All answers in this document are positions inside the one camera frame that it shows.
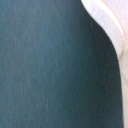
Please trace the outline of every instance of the white fabric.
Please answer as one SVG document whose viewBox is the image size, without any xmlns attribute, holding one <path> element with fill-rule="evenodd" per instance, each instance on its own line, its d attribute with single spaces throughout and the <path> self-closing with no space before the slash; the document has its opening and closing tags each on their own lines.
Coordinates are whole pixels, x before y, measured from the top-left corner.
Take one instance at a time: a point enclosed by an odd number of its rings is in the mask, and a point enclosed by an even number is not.
<svg viewBox="0 0 128 128">
<path fill-rule="evenodd" d="M 111 39 L 119 61 L 124 128 L 128 128 L 128 0 L 81 0 Z"/>
</svg>

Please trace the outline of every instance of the curved edge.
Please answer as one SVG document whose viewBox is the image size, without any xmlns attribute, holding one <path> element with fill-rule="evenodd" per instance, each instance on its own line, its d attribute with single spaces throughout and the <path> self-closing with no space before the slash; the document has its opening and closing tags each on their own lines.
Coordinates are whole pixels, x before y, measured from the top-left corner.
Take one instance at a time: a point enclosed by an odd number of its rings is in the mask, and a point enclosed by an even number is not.
<svg viewBox="0 0 128 128">
<path fill-rule="evenodd" d="M 85 9 L 109 36 L 120 60 L 127 44 L 125 33 L 116 16 L 102 0 L 81 0 Z"/>
</svg>

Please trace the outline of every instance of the teal fabric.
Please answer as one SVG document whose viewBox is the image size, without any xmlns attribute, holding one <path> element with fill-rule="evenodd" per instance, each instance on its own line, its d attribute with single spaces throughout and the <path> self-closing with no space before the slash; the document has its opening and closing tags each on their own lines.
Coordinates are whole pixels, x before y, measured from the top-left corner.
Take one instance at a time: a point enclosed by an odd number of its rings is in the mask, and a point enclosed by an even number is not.
<svg viewBox="0 0 128 128">
<path fill-rule="evenodd" d="M 80 0 L 0 1 L 0 128 L 123 128 L 118 61 Z"/>
</svg>

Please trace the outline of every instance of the dark teal surface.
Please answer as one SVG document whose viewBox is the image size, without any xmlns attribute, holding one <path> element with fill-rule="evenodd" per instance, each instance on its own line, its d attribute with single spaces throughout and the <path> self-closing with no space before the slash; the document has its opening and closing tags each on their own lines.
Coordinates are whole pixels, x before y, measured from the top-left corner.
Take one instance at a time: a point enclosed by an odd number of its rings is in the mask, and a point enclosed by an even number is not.
<svg viewBox="0 0 128 128">
<path fill-rule="evenodd" d="M 0 1 L 0 128 L 123 128 L 115 50 L 80 0 Z"/>
</svg>

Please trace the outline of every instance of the gray-blue background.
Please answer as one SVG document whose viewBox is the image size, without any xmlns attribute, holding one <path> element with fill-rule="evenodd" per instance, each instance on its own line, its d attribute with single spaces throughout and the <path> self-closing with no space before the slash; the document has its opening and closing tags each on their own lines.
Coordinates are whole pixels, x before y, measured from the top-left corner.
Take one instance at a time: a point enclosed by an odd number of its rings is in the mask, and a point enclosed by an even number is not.
<svg viewBox="0 0 128 128">
<path fill-rule="evenodd" d="M 0 128 L 122 128 L 115 50 L 80 0 L 0 1 Z"/>
</svg>

